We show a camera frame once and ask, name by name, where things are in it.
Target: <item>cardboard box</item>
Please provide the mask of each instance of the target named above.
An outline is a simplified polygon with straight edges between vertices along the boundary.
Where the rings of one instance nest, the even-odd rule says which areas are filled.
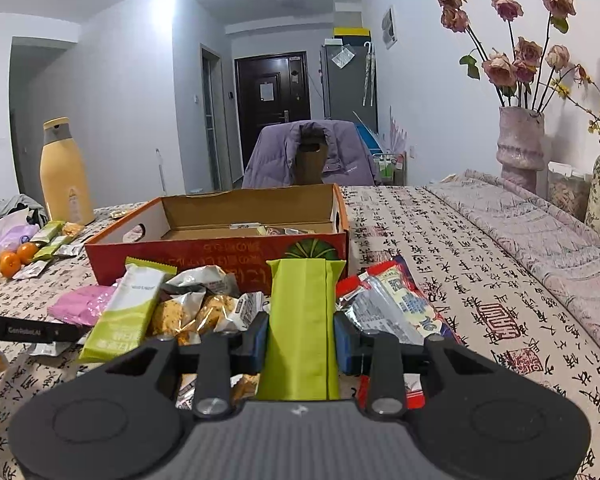
[[[257,224],[315,234],[261,236]],[[130,241],[134,233],[138,239]],[[349,224],[335,184],[156,198],[95,235],[85,248],[101,285],[123,276],[125,258],[133,256],[178,271],[218,265],[235,274],[241,292],[269,294],[266,261],[301,251],[298,242],[306,238],[333,247],[328,258],[347,259]]]

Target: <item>beige bottle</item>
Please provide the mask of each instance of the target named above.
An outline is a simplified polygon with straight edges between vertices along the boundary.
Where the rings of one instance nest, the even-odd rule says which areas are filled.
[[[69,119],[53,119],[43,127],[40,182],[49,218],[87,225],[93,222],[93,207],[80,150],[69,131]]]

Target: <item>rose stem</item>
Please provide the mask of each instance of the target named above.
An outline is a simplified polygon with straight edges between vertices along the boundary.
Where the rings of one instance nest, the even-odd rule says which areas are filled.
[[[475,46],[478,48],[478,53],[480,54],[480,57],[482,58],[483,61],[487,61],[487,53],[484,51],[484,48],[482,47],[482,44],[480,43],[480,41],[478,40],[478,37],[475,35],[475,33],[471,30],[470,26],[467,26],[466,28],[467,32],[469,33],[469,36],[471,37],[472,40],[474,40],[474,44]],[[504,99],[502,98],[502,93],[500,92],[500,89],[494,85],[496,92],[498,94],[498,99],[500,99],[500,104],[502,106],[504,106]]]
[[[567,72],[564,73],[564,75],[560,76],[560,79],[558,79],[558,84],[560,84],[562,82],[562,80],[567,77],[567,75],[569,73],[571,73],[573,70],[575,70],[578,66],[574,66],[573,68],[570,68],[567,70]],[[549,105],[549,101],[551,101],[551,98],[554,96],[555,94],[555,87],[554,90],[551,92],[551,95],[549,95],[549,98],[546,100],[546,102],[544,103],[544,108],[540,109],[540,107],[538,107],[538,112],[540,112],[541,114],[544,113],[544,111],[546,110],[546,108]]]
[[[540,88],[540,76],[542,75],[542,62],[544,61],[544,54],[546,54],[546,48],[549,46],[549,31],[551,28],[551,13],[549,12],[549,21],[546,22],[546,41],[544,42],[544,50],[542,51],[542,57],[540,58],[540,68],[538,69],[538,82],[536,83],[536,93],[534,94],[534,101],[531,104],[531,108],[536,107],[536,98],[538,98],[538,89]]]
[[[549,84],[551,84],[551,78],[554,76],[555,74],[555,68],[552,66],[551,67],[551,75],[549,76]],[[541,110],[542,108],[542,101],[544,101],[544,98],[546,97],[546,93],[549,90],[548,86],[544,87],[544,93],[542,94],[542,97],[540,98],[540,103],[538,104],[538,112]]]
[[[516,60],[516,44],[513,41],[513,29],[511,28],[511,22],[507,22],[507,23],[509,23],[509,35],[511,36],[511,48],[513,49],[513,51],[512,51],[513,57],[511,59],[513,59],[515,61]]]

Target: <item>paper notice on door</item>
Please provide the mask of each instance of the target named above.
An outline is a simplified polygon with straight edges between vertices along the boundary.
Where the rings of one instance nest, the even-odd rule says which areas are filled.
[[[261,83],[260,85],[260,100],[273,101],[273,83]]]

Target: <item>doorway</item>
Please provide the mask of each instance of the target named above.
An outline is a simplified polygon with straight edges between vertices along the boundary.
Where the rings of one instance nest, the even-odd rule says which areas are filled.
[[[265,126],[311,119],[306,52],[236,59],[235,84],[246,168]]]
[[[222,90],[222,60],[209,49],[202,53],[202,100],[205,112],[206,145],[209,151],[209,168],[214,190],[227,190],[233,186],[231,161],[226,136],[224,91]]]

